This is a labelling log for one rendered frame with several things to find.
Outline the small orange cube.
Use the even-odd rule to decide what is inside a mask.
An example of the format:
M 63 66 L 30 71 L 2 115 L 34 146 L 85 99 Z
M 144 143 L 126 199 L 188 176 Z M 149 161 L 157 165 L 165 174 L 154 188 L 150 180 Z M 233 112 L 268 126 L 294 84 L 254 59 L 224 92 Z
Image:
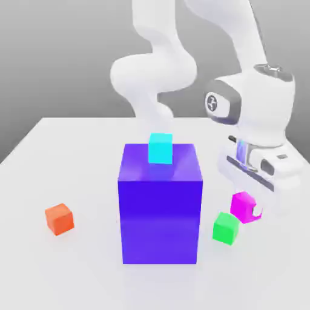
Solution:
M 45 210 L 47 226 L 58 236 L 74 228 L 73 213 L 64 204 L 58 204 Z

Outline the large purple box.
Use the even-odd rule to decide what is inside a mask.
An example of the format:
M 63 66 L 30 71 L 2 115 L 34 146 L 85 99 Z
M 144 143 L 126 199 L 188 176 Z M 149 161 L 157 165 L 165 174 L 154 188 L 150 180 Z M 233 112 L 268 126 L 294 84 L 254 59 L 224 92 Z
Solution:
M 150 164 L 148 146 L 124 146 L 119 177 L 124 264 L 197 262 L 203 178 L 192 144 L 175 144 L 171 165 Z

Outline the small magenta cube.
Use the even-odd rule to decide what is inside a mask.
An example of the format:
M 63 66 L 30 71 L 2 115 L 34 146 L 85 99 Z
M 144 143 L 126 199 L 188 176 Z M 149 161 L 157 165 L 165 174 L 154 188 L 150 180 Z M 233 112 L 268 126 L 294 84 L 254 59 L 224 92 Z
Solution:
M 262 212 L 259 215 L 254 214 L 256 206 L 255 198 L 246 191 L 238 192 L 232 195 L 230 213 L 243 224 L 255 222 L 262 218 Z

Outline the small green cube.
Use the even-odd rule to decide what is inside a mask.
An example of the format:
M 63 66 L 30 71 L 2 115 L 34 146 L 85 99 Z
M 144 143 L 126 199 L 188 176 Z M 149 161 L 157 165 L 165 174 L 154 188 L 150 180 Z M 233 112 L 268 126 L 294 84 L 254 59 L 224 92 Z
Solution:
M 239 232 L 239 223 L 234 215 L 220 212 L 213 225 L 213 239 L 232 245 Z

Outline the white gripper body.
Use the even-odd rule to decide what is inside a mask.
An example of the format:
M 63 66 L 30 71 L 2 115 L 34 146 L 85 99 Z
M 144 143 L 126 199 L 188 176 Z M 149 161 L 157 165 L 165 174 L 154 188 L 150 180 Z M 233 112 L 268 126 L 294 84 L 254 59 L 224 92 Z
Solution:
M 246 191 L 255 199 L 261 212 L 280 211 L 278 181 L 274 177 L 244 169 L 227 151 L 219 153 L 217 167 L 233 184 L 236 193 Z

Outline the small cyan cube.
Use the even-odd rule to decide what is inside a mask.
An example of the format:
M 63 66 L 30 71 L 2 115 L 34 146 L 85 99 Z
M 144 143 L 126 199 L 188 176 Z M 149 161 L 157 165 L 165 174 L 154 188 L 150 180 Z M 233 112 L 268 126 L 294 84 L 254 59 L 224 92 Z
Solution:
M 148 162 L 172 164 L 173 135 L 168 133 L 151 133 L 148 142 Z

